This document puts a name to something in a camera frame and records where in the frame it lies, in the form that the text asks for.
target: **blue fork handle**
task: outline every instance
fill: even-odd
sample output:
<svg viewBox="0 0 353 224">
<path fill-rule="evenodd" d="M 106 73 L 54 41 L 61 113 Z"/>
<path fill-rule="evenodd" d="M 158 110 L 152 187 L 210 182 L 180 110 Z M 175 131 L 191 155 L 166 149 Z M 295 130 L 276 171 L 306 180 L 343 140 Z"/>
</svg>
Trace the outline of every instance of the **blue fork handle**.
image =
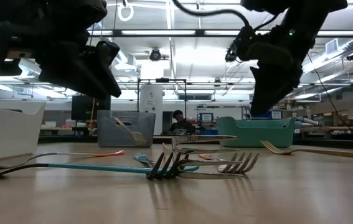
<svg viewBox="0 0 353 224">
<path fill-rule="evenodd" d="M 96 165 L 79 165 L 79 164 L 48 164 L 48 167 L 66 168 L 66 169 L 83 169 L 83 170 L 100 170 L 113 172 L 129 172 L 134 174 L 149 174 L 152 168 L 141 167 L 120 167 L 120 166 L 96 166 Z M 199 166 L 185 167 L 184 171 L 193 172 L 199 169 Z"/>
</svg>

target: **plastic basket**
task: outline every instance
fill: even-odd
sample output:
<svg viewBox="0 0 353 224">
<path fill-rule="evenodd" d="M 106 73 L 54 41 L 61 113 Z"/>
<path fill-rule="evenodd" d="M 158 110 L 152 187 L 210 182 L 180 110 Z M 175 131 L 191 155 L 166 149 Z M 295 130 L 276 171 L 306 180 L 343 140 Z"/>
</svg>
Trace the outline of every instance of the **plastic basket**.
<svg viewBox="0 0 353 224">
<path fill-rule="evenodd" d="M 155 122 L 154 113 L 98 111 L 98 145 L 99 147 L 151 147 Z"/>
</svg>

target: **utensil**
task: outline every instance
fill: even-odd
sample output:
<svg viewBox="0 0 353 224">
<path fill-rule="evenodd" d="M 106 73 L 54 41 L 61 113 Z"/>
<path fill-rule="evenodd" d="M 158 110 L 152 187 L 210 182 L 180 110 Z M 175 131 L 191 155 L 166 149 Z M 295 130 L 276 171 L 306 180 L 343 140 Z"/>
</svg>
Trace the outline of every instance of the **utensil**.
<svg viewBox="0 0 353 224">
<path fill-rule="evenodd" d="M 187 144 L 193 142 L 214 142 L 214 141 L 226 141 L 235 140 L 237 136 L 226 136 L 226 135 L 191 135 L 191 136 L 176 136 L 176 144 Z"/>
<path fill-rule="evenodd" d="M 43 154 L 38 154 L 38 155 L 34 155 L 30 158 L 28 158 L 27 160 L 25 160 L 24 162 L 17 164 L 17 165 L 10 165 L 10 166 L 5 166 L 5 165 L 0 165 L 0 169 L 8 169 L 8 168 L 15 168 L 15 167 L 19 167 L 22 166 L 24 164 L 26 164 L 27 162 L 39 158 L 39 157 L 43 157 L 43 156 L 92 156 L 92 157 L 107 157 L 107 156 L 120 156 L 125 154 L 124 150 L 120 150 L 118 152 L 111 152 L 111 153 L 84 153 L 84 152 L 49 152 L 49 153 L 43 153 Z"/>
<path fill-rule="evenodd" d="M 147 155 L 142 153 L 137 153 L 133 155 L 133 159 L 144 164 L 146 167 L 153 168 L 156 165 L 156 162 L 152 161 L 151 159 L 148 159 Z M 198 170 L 199 168 L 200 168 L 199 166 L 190 166 L 190 167 L 185 167 L 184 171 L 193 172 Z"/>
<path fill-rule="evenodd" d="M 232 157 L 231 161 L 235 161 L 238 156 L 238 153 L 235 153 L 234 156 Z M 240 156 L 238 161 L 243 161 L 245 156 L 245 152 Z M 219 157 L 214 157 L 211 156 L 210 154 L 200 154 L 200 158 L 207 159 L 207 160 L 219 160 L 223 161 L 224 159 L 219 158 Z M 252 170 L 252 168 L 255 166 L 255 164 L 258 161 L 259 158 L 259 153 L 255 154 L 255 157 L 252 159 L 251 163 L 249 166 L 248 163 L 250 162 L 250 159 L 252 157 L 252 153 L 248 154 L 248 157 L 245 159 L 242 165 L 221 165 L 218 166 L 218 172 L 223 173 L 223 174 L 244 174 L 246 172 L 249 172 Z"/>
<path fill-rule="evenodd" d="M 136 142 L 137 145 L 140 145 L 144 142 L 146 142 L 146 140 L 144 140 L 143 138 L 143 135 L 141 134 L 141 132 L 139 131 L 131 131 L 129 130 L 129 128 L 118 118 L 114 117 L 114 119 L 116 120 L 116 122 L 118 122 L 118 124 L 120 124 L 120 126 L 122 127 L 119 127 L 121 129 L 124 129 L 125 131 L 131 133 L 134 141 Z"/>
<path fill-rule="evenodd" d="M 146 174 L 146 177 L 148 179 L 169 179 L 169 178 L 175 178 L 179 176 L 180 174 L 186 174 L 185 176 L 187 178 L 191 179 L 230 179 L 230 178 L 240 178 L 242 177 L 241 175 L 235 174 L 235 175 L 223 175 L 223 174 L 201 174 L 201 173 L 196 173 L 196 172 L 186 172 L 184 171 L 184 168 L 189 165 L 198 165 L 198 166 L 207 166 L 209 165 L 205 161 L 193 161 L 193 160 L 188 160 L 188 159 L 181 159 L 181 153 L 176 154 L 175 162 L 171 166 L 171 168 L 168 169 L 168 167 L 171 165 L 171 161 L 173 160 L 174 153 L 172 152 L 169 155 L 168 160 L 166 161 L 164 167 L 160 169 L 160 165 L 162 162 L 162 159 L 164 158 L 164 153 L 162 153 L 155 163 L 153 168 L 140 168 L 140 167 L 120 167 L 120 166 L 96 166 L 96 165 L 80 165 L 80 164 L 49 164 L 49 163 L 36 163 L 36 164 L 27 164 L 27 165 L 22 165 L 18 167 L 13 167 L 10 169 L 1 169 L 0 170 L 0 176 L 3 176 L 4 174 L 8 174 L 11 172 L 15 172 L 18 170 L 22 169 L 28 169 L 28 168 L 33 168 L 33 167 L 51 167 L 51 168 L 64 168 L 64 169 L 82 169 L 82 170 L 101 170 L 101 171 L 113 171 L 113 172 L 129 172 L 129 173 L 135 173 L 135 174 Z M 240 164 L 241 162 L 238 161 L 220 161 L 220 162 L 225 162 L 225 164 Z"/>
<path fill-rule="evenodd" d="M 232 157 L 231 161 L 235 161 L 238 156 L 238 153 L 236 152 L 234 156 Z M 238 158 L 238 162 L 243 162 L 243 164 L 239 165 L 221 165 L 218 166 L 218 172 L 222 174 L 245 174 L 247 172 L 250 172 L 252 168 L 255 166 L 255 164 L 258 161 L 259 158 L 259 153 L 256 153 L 254 158 L 251 160 L 252 153 L 250 152 L 247 156 L 247 158 L 244 160 L 245 152 Z"/>
<path fill-rule="evenodd" d="M 292 151 L 285 152 L 285 151 L 282 151 L 281 149 L 278 149 L 277 147 L 275 147 L 274 145 L 272 145 L 268 141 L 261 141 L 261 143 L 269 151 L 271 151 L 274 154 L 278 154 L 278 155 L 290 155 L 293 152 L 312 152 L 312 153 L 324 154 L 324 155 L 330 155 L 330 156 L 342 156 L 342 157 L 353 158 L 353 152 L 314 150 L 314 149 L 295 149 L 295 150 L 292 150 Z"/>
</svg>

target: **teal plastic container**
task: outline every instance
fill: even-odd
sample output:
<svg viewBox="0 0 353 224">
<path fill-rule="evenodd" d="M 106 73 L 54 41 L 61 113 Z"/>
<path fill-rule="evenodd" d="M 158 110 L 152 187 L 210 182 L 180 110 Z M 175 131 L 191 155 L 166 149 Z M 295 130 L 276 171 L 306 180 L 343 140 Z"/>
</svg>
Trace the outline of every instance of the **teal plastic container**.
<svg viewBox="0 0 353 224">
<path fill-rule="evenodd" d="M 260 141 L 269 141 L 276 147 L 293 144 L 295 118 L 275 120 L 235 120 L 232 117 L 218 118 L 220 135 L 237 136 L 238 139 L 221 141 L 226 147 L 263 147 Z"/>
</svg>

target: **cable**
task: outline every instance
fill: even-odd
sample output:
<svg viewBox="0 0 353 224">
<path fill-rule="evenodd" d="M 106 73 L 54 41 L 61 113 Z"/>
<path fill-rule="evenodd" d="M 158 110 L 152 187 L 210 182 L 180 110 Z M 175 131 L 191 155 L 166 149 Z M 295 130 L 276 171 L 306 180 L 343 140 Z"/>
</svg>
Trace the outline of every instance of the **cable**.
<svg viewBox="0 0 353 224">
<path fill-rule="evenodd" d="M 307 56 L 308 56 L 309 60 L 311 61 L 312 65 L 314 65 L 314 64 L 313 64 L 313 61 L 312 61 L 312 58 L 311 58 L 311 56 L 309 55 L 309 53 L 307 54 Z M 337 113 L 338 118 L 341 120 L 342 124 L 343 124 L 344 126 L 347 126 L 348 129 L 349 129 L 349 130 L 352 132 L 352 134 L 353 134 L 352 128 L 342 119 L 341 116 L 339 116 L 338 110 L 337 110 L 337 108 L 336 108 L 334 102 L 332 102 L 331 96 L 330 96 L 330 94 L 328 93 L 327 88 L 324 86 L 323 82 L 321 81 L 321 77 L 320 77 L 320 74 L 319 74 L 318 70 L 317 70 L 315 67 L 313 67 L 313 68 L 314 68 L 314 72 L 316 72 L 316 74 L 318 75 L 320 84 L 321 84 L 321 86 L 324 88 L 324 91 L 326 91 L 326 94 L 327 94 L 327 96 L 328 96 L 328 98 L 329 98 L 329 101 L 330 101 L 332 107 L 334 108 L 334 111 Z"/>
<path fill-rule="evenodd" d="M 259 29 L 263 28 L 264 26 L 267 26 L 269 25 L 271 22 L 275 21 L 278 17 L 278 14 L 277 15 L 274 15 L 270 20 L 260 24 L 259 26 L 257 26 L 256 28 L 254 28 L 254 31 L 258 31 Z"/>
<path fill-rule="evenodd" d="M 92 113 L 90 114 L 90 121 L 89 121 L 89 127 L 88 127 L 88 129 L 89 129 L 89 136 L 92 135 L 92 130 L 93 130 L 93 128 L 92 128 L 92 122 L 93 122 L 93 113 L 95 112 L 95 105 L 96 105 L 95 101 L 96 101 L 96 99 L 94 98 L 94 99 L 93 99 L 93 105 L 92 105 Z"/>
<path fill-rule="evenodd" d="M 238 16 L 243 22 L 246 27 L 250 26 L 250 23 L 248 19 L 241 13 L 233 9 L 221 9 L 221 10 L 216 10 L 216 11 L 210 11 L 210 12 L 195 12 L 191 11 L 190 9 L 185 8 L 178 0 L 172 0 L 172 2 L 175 4 L 176 7 L 178 7 L 182 12 L 191 15 L 191 16 L 215 16 L 215 15 L 220 15 L 220 14 L 234 14 Z"/>
</svg>

